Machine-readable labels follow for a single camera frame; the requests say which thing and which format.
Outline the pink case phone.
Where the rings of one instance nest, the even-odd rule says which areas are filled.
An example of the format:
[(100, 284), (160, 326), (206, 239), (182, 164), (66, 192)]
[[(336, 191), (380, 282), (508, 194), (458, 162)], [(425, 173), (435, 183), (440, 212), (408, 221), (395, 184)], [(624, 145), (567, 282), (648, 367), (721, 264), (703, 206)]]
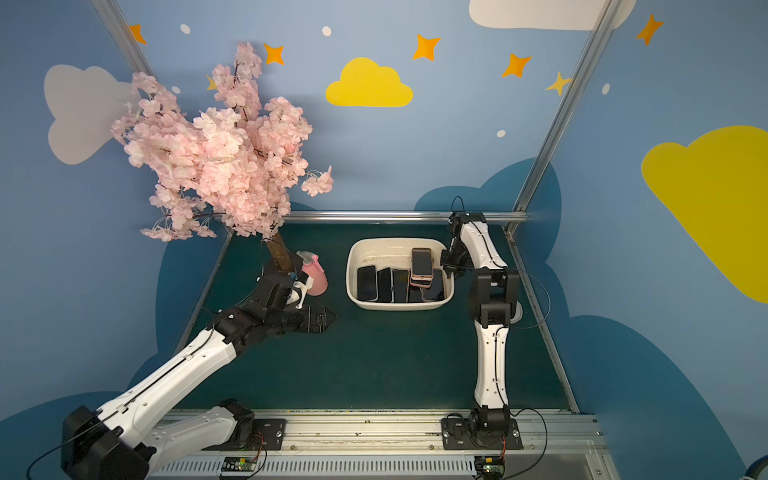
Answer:
[(433, 276), (428, 286), (421, 288), (424, 302), (440, 302), (445, 299), (443, 272), (440, 269), (433, 270)]
[(432, 251), (429, 248), (413, 248), (411, 250), (411, 276), (417, 281), (427, 281), (433, 278)]

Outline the white case phone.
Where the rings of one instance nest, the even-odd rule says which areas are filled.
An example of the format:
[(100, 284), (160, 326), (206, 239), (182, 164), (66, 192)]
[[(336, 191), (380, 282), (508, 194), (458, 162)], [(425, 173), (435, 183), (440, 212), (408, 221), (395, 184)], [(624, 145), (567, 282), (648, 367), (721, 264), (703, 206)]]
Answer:
[(359, 267), (357, 273), (356, 298), (361, 302), (374, 302), (378, 299), (377, 269), (375, 265)]

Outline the white plastic storage box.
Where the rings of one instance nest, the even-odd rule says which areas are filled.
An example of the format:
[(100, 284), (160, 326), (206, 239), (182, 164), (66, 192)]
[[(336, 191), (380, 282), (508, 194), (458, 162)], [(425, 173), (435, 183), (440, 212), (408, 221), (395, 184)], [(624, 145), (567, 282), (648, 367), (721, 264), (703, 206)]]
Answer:
[(439, 240), (430, 238), (368, 238), (356, 242), (349, 251), (346, 268), (346, 291), (351, 301), (364, 310), (372, 311), (427, 311), (435, 310), (449, 303), (455, 293), (455, 282), (442, 274), (445, 298), (440, 301), (422, 303), (378, 303), (362, 301), (357, 297), (357, 270), (369, 265), (377, 269), (407, 269), (411, 267), (411, 250), (427, 248), (431, 250), (433, 266), (440, 268), (440, 255), (446, 249)]

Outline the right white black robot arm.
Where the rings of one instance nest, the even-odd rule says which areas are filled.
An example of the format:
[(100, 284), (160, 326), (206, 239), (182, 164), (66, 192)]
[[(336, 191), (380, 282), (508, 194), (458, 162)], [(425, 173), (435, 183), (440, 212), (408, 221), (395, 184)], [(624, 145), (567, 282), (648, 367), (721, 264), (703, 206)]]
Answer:
[(499, 254), (483, 214), (454, 211), (449, 225), (451, 243), (441, 253), (440, 264), (450, 278), (472, 274), (468, 315), (477, 339), (472, 435), (505, 437), (511, 428), (506, 346), (510, 327), (522, 319), (520, 274)]

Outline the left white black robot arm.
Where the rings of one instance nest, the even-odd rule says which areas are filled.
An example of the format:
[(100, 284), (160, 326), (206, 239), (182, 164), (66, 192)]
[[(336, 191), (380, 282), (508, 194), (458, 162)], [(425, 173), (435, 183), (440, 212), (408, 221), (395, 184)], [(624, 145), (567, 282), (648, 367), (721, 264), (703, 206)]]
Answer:
[(145, 479), (209, 447), (252, 447), (253, 412), (226, 400), (187, 420), (159, 422), (216, 371), (269, 335), (320, 334), (336, 315), (305, 302), (309, 280), (273, 272), (238, 305), (217, 313), (180, 352), (96, 410), (85, 406), (63, 422), (61, 468), (71, 479)]

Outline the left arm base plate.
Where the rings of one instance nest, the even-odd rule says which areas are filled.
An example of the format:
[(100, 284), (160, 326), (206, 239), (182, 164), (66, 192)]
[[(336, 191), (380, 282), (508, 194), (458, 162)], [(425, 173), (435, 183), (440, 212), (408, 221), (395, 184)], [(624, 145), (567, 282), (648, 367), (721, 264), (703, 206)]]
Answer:
[(256, 418), (237, 426), (226, 442), (204, 448), (204, 451), (280, 451), (285, 439), (287, 420)]

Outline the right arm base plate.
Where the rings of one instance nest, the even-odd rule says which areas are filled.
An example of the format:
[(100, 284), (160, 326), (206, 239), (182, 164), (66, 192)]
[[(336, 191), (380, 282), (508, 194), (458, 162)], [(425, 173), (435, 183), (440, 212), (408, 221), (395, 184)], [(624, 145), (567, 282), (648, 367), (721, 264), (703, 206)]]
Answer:
[(523, 439), (517, 422), (512, 419), (506, 434), (473, 427), (469, 419), (449, 415), (440, 420), (445, 450), (523, 450)]

